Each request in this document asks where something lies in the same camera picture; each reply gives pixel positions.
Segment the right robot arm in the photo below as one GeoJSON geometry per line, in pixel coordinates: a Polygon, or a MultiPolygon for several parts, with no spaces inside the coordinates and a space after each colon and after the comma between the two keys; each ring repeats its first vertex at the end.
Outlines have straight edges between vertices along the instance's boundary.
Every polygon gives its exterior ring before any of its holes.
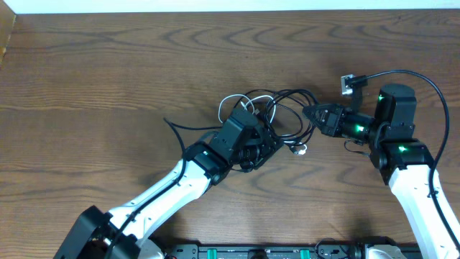
{"type": "Polygon", "coordinates": [[[416,106],[411,87],[387,84],[379,91],[372,117],[340,104],[307,106],[303,114],[324,135],[368,145],[369,159],[399,201],[423,258],[458,258],[459,221],[433,156],[413,136],[416,106]]]}

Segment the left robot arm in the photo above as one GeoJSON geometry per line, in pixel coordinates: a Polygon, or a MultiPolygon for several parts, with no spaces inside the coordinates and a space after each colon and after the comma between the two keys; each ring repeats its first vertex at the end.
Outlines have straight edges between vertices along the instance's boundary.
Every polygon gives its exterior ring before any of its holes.
{"type": "Polygon", "coordinates": [[[76,219],[56,258],[164,258],[151,235],[174,213],[227,177],[234,165],[248,173],[264,165],[282,146],[251,112],[234,109],[212,135],[182,147],[181,159],[145,192],[102,212],[90,206],[76,219]]]}

